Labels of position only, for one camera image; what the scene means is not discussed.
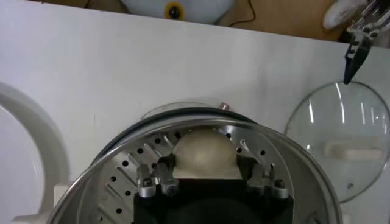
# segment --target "black cable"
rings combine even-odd
[[[253,5],[252,5],[252,0],[248,0],[248,4],[249,4],[249,7],[250,7],[250,9],[251,9],[251,11],[252,11],[252,13],[253,13],[253,19],[250,19],[250,20],[242,20],[242,21],[235,21],[234,23],[232,23],[231,25],[229,25],[229,27],[232,27],[232,26],[234,26],[234,25],[236,25],[236,24],[239,24],[239,23],[248,23],[248,22],[253,22],[253,21],[255,21],[255,19],[256,19],[256,13],[255,13],[255,10],[254,10]]]

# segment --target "hole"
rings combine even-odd
[[[180,135],[180,132],[175,132],[175,137],[176,137],[177,139],[180,139],[182,136]]]

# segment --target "wooden surface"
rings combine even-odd
[[[337,40],[343,30],[322,28],[322,17],[333,0],[251,0],[256,20],[234,27],[320,40]],[[232,9],[218,22],[229,26],[235,21],[252,19],[248,0],[236,0]]]

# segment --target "metal bracket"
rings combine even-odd
[[[156,194],[155,178],[150,174],[146,164],[140,164],[137,168],[138,195],[142,198],[150,198]]]
[[[157,163],[155,175],[161,186],[161,192],[169,197],[175,196],[179,189],[179,181],[168,170],[165,163]]]

